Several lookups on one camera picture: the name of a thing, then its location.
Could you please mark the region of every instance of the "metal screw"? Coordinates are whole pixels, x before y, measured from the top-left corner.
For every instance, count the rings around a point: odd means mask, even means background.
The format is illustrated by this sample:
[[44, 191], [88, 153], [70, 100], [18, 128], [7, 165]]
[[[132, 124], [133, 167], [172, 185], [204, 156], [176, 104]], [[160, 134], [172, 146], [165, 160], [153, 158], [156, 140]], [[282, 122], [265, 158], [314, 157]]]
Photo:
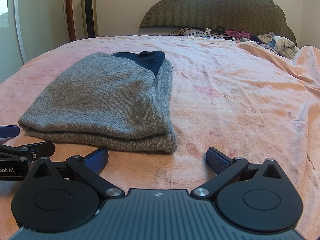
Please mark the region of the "metal screw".
[[197, 196], [201, 196], [201, 197], [204, 197], [204, 196], [207, 196], [209, 194], [209, 190], [207, 190], [206, 188], [196, 188], [193, 193]]
[[110, 197], [116, 197], [119, 196], [122, 193], [122, 190], [119, 188], [110, 188], [106, 191], [106, 194]]

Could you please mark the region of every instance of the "bed sheet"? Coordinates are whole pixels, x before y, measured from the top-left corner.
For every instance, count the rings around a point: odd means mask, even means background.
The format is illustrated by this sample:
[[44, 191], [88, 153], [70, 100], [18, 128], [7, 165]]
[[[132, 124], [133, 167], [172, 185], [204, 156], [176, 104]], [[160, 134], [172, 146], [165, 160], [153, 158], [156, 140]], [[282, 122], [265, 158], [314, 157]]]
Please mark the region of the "bed sheet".
[[[179, 136], [172, 155], [110, 150], [101, 176], [130, 187], [191, 190], [212, 178], [205, 152], [215, 147], [251, 163], [276, 158], [299, 192], [297, 231], [320, 236], [320, 51], [303, 47], [286, 58], [252, 42], [182, 36], [102, 37], [75, 41], [26, 63], [0, 84], [0, 125], [18, 118], [60, 73], [94, 52], [161, 50], [173, 64], [170, 114]], [[41, 141], [22, 131], [3, 142]], [[53, 161], [86, 155], [92, 146], [56, 143]], [[0, 239], [17, 229], [10, 203], [20, 182], [0, 181]]]

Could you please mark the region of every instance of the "blue gripper pad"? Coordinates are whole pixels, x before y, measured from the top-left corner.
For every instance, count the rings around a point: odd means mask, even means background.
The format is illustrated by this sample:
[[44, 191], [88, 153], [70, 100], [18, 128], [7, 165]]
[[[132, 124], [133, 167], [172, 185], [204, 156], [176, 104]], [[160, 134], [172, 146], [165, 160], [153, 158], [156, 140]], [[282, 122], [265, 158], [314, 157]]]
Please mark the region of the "blue gripper pad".
[[16, 137], [20, 133], [17, 125], [0, 126], [0, 138]]
[[88, 154], [87, 156], [82, 157], [81, 162], [84, 166], [98, 174], [107, 165], [108, 159], [108, 149], [105, 147], [100, 147], [94, 152]]
[[228, 156], [219, 152], [217, 149], [210, 147], [206, 153], [207, 165], [213, 169], [216, 174], [223, 172], [229, 168], [234, 162]]

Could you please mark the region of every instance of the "gold tower fan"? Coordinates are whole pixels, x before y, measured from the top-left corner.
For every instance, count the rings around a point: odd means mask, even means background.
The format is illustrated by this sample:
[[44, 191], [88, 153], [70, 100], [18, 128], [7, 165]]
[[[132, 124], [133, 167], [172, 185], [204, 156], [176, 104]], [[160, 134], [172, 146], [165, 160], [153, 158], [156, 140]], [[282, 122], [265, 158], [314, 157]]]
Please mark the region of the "gold tower fan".
[[99, 37], [96, 0], [81, 0], [81, 7], [85, 38]]

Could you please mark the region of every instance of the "gray knit fabric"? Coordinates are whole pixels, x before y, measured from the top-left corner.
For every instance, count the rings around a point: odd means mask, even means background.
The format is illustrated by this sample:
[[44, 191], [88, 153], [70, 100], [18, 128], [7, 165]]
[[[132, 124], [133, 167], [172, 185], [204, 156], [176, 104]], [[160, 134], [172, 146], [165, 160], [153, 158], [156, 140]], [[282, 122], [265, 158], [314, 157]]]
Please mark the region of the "gray knit fabric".
[[155, 77], [129, 59], [95, 53], [58, 76], [19, 125], [45, 140], [171, 153], [177, 149], [171, 85], [168, 60]]

